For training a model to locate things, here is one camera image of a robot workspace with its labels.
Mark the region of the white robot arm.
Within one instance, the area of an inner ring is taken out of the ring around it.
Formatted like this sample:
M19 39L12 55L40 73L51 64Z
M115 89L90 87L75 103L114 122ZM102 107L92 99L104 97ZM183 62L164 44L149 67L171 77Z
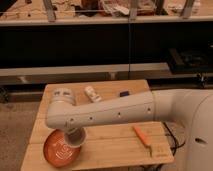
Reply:
M172 120L175 105L189 90L145 91L129 96L84 105L75 104L74 92L67 88L53 91L46 113L46 125L70 134L75 129L152 120Z

